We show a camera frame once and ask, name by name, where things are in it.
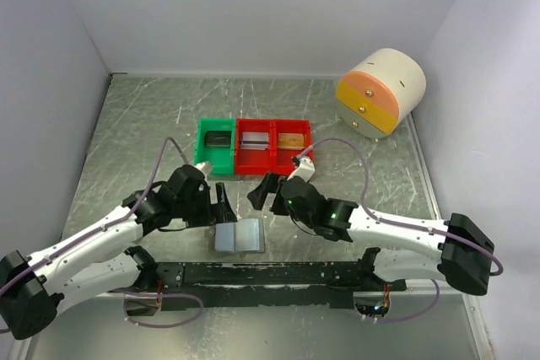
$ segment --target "marble table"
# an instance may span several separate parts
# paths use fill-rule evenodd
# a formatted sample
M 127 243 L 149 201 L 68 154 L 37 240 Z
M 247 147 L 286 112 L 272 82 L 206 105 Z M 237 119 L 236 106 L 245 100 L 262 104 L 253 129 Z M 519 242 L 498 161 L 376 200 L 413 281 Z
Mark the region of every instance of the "marble table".
M 374 142 L 336 115 L 332 80 L 131 78 L 115 76 L 106 96 L 77 193 L 64 230 L 68 237 L 104 217 L 133 191 L 144 188 L 164 137 L 171 135 L 193 159 L 201 117 L 291 118 L 311 123 L 314 140 L 346 137 L 367 158 L 370 207 L 416 218 L 431 218 L 411 128 L 404 121 L 389 137 Z M 326 142 L 315 151 L 314 185 L 326 197 L 357 201 L 363 185 L 359 160 L 347 145 Z M 161 164 L 166 180 L 182 164 L 173 147 Z M 366 244 L 328 242 L 300 232 L 289 218 L 251 208 L 246 198 L 261 176 L 211 177 L 224 181 L 240 218 L 260 218 L 266 249 L 257 254 L 212 252 L 208 230 L 148 235 L 141 245 L 157 261 L 355 261 Z M 182 227 L 180 220 L 171 225 Z

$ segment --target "purple cable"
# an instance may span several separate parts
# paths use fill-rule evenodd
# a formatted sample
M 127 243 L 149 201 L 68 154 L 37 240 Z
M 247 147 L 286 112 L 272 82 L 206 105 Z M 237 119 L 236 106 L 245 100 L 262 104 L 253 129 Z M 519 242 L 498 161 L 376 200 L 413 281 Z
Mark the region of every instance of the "purple cable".
M 490 272 L 489 273 L 490 276 L 500 276 L 503 273 L 504 267 L 503 267 L 502 263 L 491 252 L 489 252 L 488 250 L 486 250 L 482 246 L 480 246 L 478 244 L 475 244 L 475 243 L 471 242 L 470 240 L 465 239 L 465 238 L 463 238 L 463 237 L 461 237 L 459 235 L 454 235 L 454 234 L 451 234 L 449 232 L 440 231 L 439 229 L 434 229 L 434 228 L 431 229 L 431 228 L 428 228 L 428 227 L 423 227 L 421 225 L 415 225 L 415 224 L 412 224 L 412 223 L 402 223 L 401 221 L 393 221 L 391 219 L 378 218 L 367 207 L 367 205 L 365 203 L 365 194 L 367 193 L 368 184 L 370 182 L 370 174 L 369 174 L 369 171 L 368 171 L 368 164 L 367 164 L 367 162 L 366 162 L 366 160 L 364 158 L 364 155 L 359 150 L 359 148 L 356 145 L 354 145 L 352 142 L 350 142 L 348 139 L 341 138 L 341 137 L 328 137 L 328 138 L 321 139 L 321 140 L 319 140 L 317 142 L 314 142 L 313 144 L 311 144 L 306 149 L 304 149 L 297 156 L 297 158 L 304 157 L 311 149 L 313 149 L 314 147 L 316 147 L 320 143 L 323 143 L 323 142 L 326 142 L 326 141 L 339 141 L 339 142 L 346 143 L 347 145 L 349 145 L 358 154 L 358 156 L 360 158 L 360 162 L 362 163 L 362 165 L 364 167 L 364 188 L 362 189 L 362 192 L 360 193 L 360 206 L 364 209 L 365 213 L 368 214 L 371 218 L 373 218 L 374 220 L 379 221 L 381 223 L 387 223 L 388 225 L 394 225 L 396 227 L 401 227 L 401 228 L 414 229 L 414 230 L 417 230 L 417 231 L 427 232 L 427 233 L 431 233 L 431 234 L 438 234 L 438 235 L 445 236 L 445 237 L 450 238 L 450 239 L 454 239 L 454 240 L 456 240 L 458 242 L 461 242 L 462 244 L 465 244 L 465 245 L 477 250 L 478 252 L 482 253 L 483 255 L 486 255 L 492 262 L 495 263 L 495 265 L 497 265 L 497 270 Z
M 126 320 L 136 326 L 143 326 L 145 328 L 154 328 L 154 329 L 169 329 L 169 328 L 176 328 L 177 326 L 183 326 L 187 325 L 190 322 L 193 322 L 196 320 L 199 316 L 203 314 L 204 310 L 204 303 L 203 301 L 197 297 L 196 295 L 191 294 L 184 294 L 184 293 L 134 293 L 132 291 L 126 290 L 125 288 L 117 288 L 116 290 L 113 290 L 113 293 L 122 293 L 126 295 L 132 295 L 133 297 L 141 297 L 141 298 L 163 298 L 163 297 L 170 297 L 170 298 L 188 298 L 192 299 L 193 301 L 197 301 L 199 304 L 199 310 L 196 314 L 194 314 L 191 318 L 188 318 L 187 320 L 183 320 L 181 322 L 177 322 L 175 324 L 170 325 L 155 325 L 155 324 L 147 324 L 146 322 L 138 322 L 134 320 L 131 316 L 127 314 L 127 301 L 124 301 L 123 309 L 124 309 L 124 316 L 126 317 Z
M 433 298 L 433 301 L 431 302 L 430 305 L 428 305 L 427 307 L 425 307 L 424 309 L 422 309 L 421 311 L 417 312 L 416 314 L 412 314 L 412 315 L 408 315 L 408 316 L 403 316 L 402 318 L 395 318 L 393 320 L 387 320 L 385 318 L 382 318 L 380 320 L 377 320 L 376 323 L 377 324 L 380 324 L 380 323 L 384 323 L 384 324 L 396 324 L 398 322 L 407 322 L 408 320 L 414 320 L 420 316 L 422 316 L 423 314 L 429 312 L 430 310 L 432 310 L 434 308 L 434 306 L 439 302 L 439 298 L 440 298 L 440 287 L 439 287 L 439 284 L 434 280 L 434 279 L 431 279 L 432 283 L 435 285 L 435 298 Z
M 115 226 L 115 225 L 117 225 L 119 223 L 123 223 L 128 218 L 130 218 L 134 212 L 137 211 L 137 209 L 139 208 L 141 203 L 144 201 L 144 198 L 147 196 L 147 194 L 150 192 L 150 189 L 152 188 L 152 184 L 154 183 L 155 176 L 158 174 L 159 165 L 161 164 L 161 159 L 163 158 L 163 155 L 165 153 L 165 147 L 167 146 L 168 141 L 171 141 L 172 144 L 175 146 L 176 150 L 178 151 L 178 153 L 182 157 L 182 160 L 184 161 L 184 163 L 189 164 L 189 161 L 187 160 L 187 156 L 184 154 L 184 152 L 180 148 L 180 145 L 178 145 L 178 142 L 176 142 L 175 139 L 172 138 L 172 137 L 167 137 L 163 141 L 163 144 L 161 145 L 161 150 L 159 151 L 158 158 L 156 159 L 155 166 L 152 169 L 152 173 L 150 175 L 150 178 L 148 179 L 148 184 L 146 185 L 146 188 L 144 189 L 143 194 L 138 198 L 135 205 L 132 207 L 131 210 L 129 210 L 129 212 L 126 215 L 124 215 L 122 218 L 118 218 L 118 219 L 115 219 L 114 221 L 110 221 L 110 222 L 106 223 L 104 225 L 105 229 L 113 227 L 113 226 Z M 90 230 L 89 232 L 87 232 L 86 234 L 83 234 L 83 235 L 79 236 L 78 238 L 72 240 L 69 244 L 66 244 L 61 249 L 59 249 L 59 250 L 55 251 L 54 253 L 52 253 L 49 256 L 49 260 L 42 259 L 42 260 L 38 261 L 37 263 L 35 263 L 34 265 L 32 265 L 32 266 L 28 267 L 27 269 L 25 269 L 24 271 L 20 272 L 20 274 L 18 274 L 17 276 L 15 276 L 11 280 L 9 280 L 9 282 L 7 282 L 2 288 L 0 288 L 0 297 L 2 297 L 16 282 L 21 280 L 23 277 L 29 275 L 33 271 L 41 269 L 43 266 L 45 266 L 48 263 L 49 264 L 52 263 L 52 261 L 54 259 L 56 259 L 58 256 L 63 255 L 64 253 L 70 251 L 71 249 L 78 246 L 79 244 L 82 244 L 86 239 L 91 238 L 92 236 L 94 236 L 94 235 L 96 235 L 96 234 L 98 234 L 100 232 L 104 232 L 102 228 L 94 228 L 94 229 Z M 8 329 L 0 330 L 0 334 L 8 333 L 8 332 L 9 332 Z

